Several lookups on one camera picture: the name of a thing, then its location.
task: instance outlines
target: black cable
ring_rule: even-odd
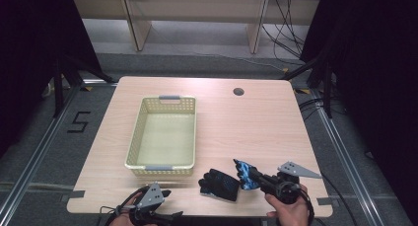
[[[339,100],[339,98],[340,97],[338,97],[338,96],[333,96],[330,99],[331,100]],[[308,105],[315,104],[316,102],[321,102],[321,101],[323,101],[323,98],[316,98],[316,99],[311,99],[311,100],[305,101],[305,102],[299,104],[299,110],[301,110],[302,108],[304,108]]]
[[[342,194],[340,193],[340,191],[337,189],[337,187],[329,180],[329,178],[323,172],[320,172],[320,174],[332,186],[332,188],[334,188],[335,192],[338,194],[342,203],[344,204],[345,208],[347,209],[348,213],[350,214],[350,217],[353,220],[353,224],[355,226],[357,226],[358,224],[357,224],[356,218],[354,217],[353,212],[351,211],[350,207],[348,206],[347,202],[345,201],[345,199],[342,196]]]
[[[312,107],[308,107],[308,108],[305,108],[304,110],[301,110],[301,113],[303,113],[303,112],[305,112],[305,111],[308,111],[308,110],[311,110],[311,109],[315,109],[315,108],[321,108],[322,106],[312,106]]]
[[[302,39],[300,39],[299,37],[297,37],[297,36],[295,35],[295,31],[293,30],[293,24],[292,24],[292,14],[291,14],[291,12],[290,12],[290,5],[291,5],[291,3],[292,3],[292,0],[287,0],[287,2],[288,2],[288,6],[287,6],[287,12],[286,12],[286,16],[285,16],[285,15],[284,15],[284,13],[283,13],[283,11],[282,11],[282,8],[280,7],[279,1],[278,1],[278,0],[276,0],[277,7],[279,8],[279,10],[280,10],[280,14],[281,14],[281,15],[282,15],[282,17],[283,17],[283,25],[286,25],[286,27],[288,28],[289,32],[291,33],[291,35],[292,35],[293,39],[288,38],[288,37],[287,37],[287,36],[285,36],[283,33],[282,33],[282,35],[283,35],[284,37],[288,38],[290,41],[293,41],[293,42],[295,43],[295,46],[296,46],[296,48],[297,48],[297,50],[298,50],[298,52],[299,52],[299,56],[300,56],[300,54],[301,54],[302,50],[301,50],[301,48],[300,48],[300,44],[301,44],[301,43],[299,43],[299,42],[298,42],[298,39],[299,39],[299,40],[302,40]]]
[[[274,27],[277,29],[277,31],[279,32],[279,34],[281,34],[284,38],[287,38],[290,41],[293,41],[291,38],[289,38],[288,36],[286,36],[285,34],[282,33],[283,27],[285,27],[285,24],[283,23],[282,27],[279,29],[277,27],[277,25],[274,25]]]
[[[301,188],[299,189],[299,195],[307,203],[308,211],[310,212],[310,215],[308,217],[308,225],[311,225],[314,221],[314,207],[313,207],[313,204],[311,203],[311,199],[308,196],[308,193]]]
[[[294,55],[294,56],[296,56],[296,57],[298,57],[299,56],[299,54],[297,53],[297,52],[295,52],[294,50],[292,50],[291,48],[289,48],[287,45],[285,45],[285,44],[283,44],[282,42],[280,42],[277,38],[279,37],[279,35],[280,35],[280,31],[279,31],[279,34],[277,35],[277,37],[275,38],[274,36],[272,36],[268,31],[267,31],[267,29],[265,29],[265,27],[263,26],[262,27],[263,29],[264,29],[264,31],[267,33],[267,35],[270,37],[270,39],[274,42],[274,45],[275,44],[277,44],[277,45],[279,45],[280,47],[282,47],[283,49],[285,49],[285,50],[287,50],[289,53],[291,53],[292,55]]]
[[[110,214],[110,213],[112,213],[114,211],[114,208],[111,208],[111,207],[108,207],[108,206],[102,206],[101,207],[101,210],[100,210],[100,213],[99,213],[98,221],[96,222],[96,226],[99,226],[101,224],[101,221],[102,221],[102,210],[104,208],[111,209],[111,211],[109,211],[107,214]]]
[[[110,215],[110,217],[108,218],[107,222],[105,223],[105,226],[108,226],[119,214],[120,214],[120,210],[123,208],[123,206],[125,206],[125,204],[133,197],[135,196],[137,193],[139,192],[143,192],[145,190],[147,190],[149,188],[149,186],[144,186],[136,191],[134,191],[133,193],[131,193],[120,205],[118,205],[115,210],[113,211],[113,213]]]
[[[276,42],[274,42],[274,43],[273,43],[273,53],[274,53],[274,56],[276,57],[276,59],[277,59],[278,61],[281,61],[281,62],[284,62],[284,63],[288,63],[288,64],[292,64],[292,65],[303,65],[303,64],[298,64],[298,63],[294,63],[294,62],[285,61],[285,60],[280,59],[280,58],[277,56],[277,54],[276,54]]]
[[[311,115],[313,115],[316,111],[318,111],[320,108],[322,108],[322,106],[320,106],[320,107],[316,107],[316,109],[314,110],[314,111],[312,111],[310,114],[308,114],[308,116],[306,116],[305,118],[304,118],[304,121],[306,121],[308,118],[310,118],[311,117]]]

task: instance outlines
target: round hole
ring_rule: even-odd
[[[244,94],[244,90],[243,90],[243,89],[241,89],[241,88],[235,88],[235,89],[234,89],[234,94],[235,94],[236,96],[241,96],[241,95],[243,95],[243,94]]]

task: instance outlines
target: human hand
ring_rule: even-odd
[[[135,202],[135,199],[141,195],[142,192],[139,192],[132,196],[127,202],[126,205],[132,205]],[[109,226],[134,226],[129,218],[129,210],[122,210],[119,216],[115,217]],[[145,226],[157,226],[157,224],[147,224]]]
[[[307,187],[301,185],[301,189],[308,193]],[[293,204],[285,204],[269,193],[264,198],[276,210],[268,212],[267,216],[277,218],[282,226],[308,225],[310,212],[307,203],[300,196]]]

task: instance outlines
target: wooden table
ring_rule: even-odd
[[[234,89],[244,94],[237,96]],[[135,177],[124,166],[132,131],[143,97],[194,96],[197,105],[196,160],[190,177]],[[159,182],[172,194],[159,213],[183,211],[196,216],[265,216],[273,208],[264,193],[240,189],[236,202],[199,193],[198,180],[211,168],[237,177],[233,159],[275,175],[277,167],[291,160],[316,173],[319,168],[292,87],[287,81],[123,77],[113,94],[74,191],[73,213],[98,213],[101,206],[115,207],[138,188]],[[331,205],[318,205],[328,197],[323,180],[301,178],[308,187],[315,216],[327,217]]]

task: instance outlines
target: black curtain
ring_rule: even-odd
[[[303,59],[317,56],[345,0],[327,0],[313,19]],[[361,0],[351,32],[336,41],[337,88],[369,150],[418,225],[418,0]]]
[[[19,140],[58,58],[69,55],[102,70],[73,0],[0,0],[0,18],[1,157]]]

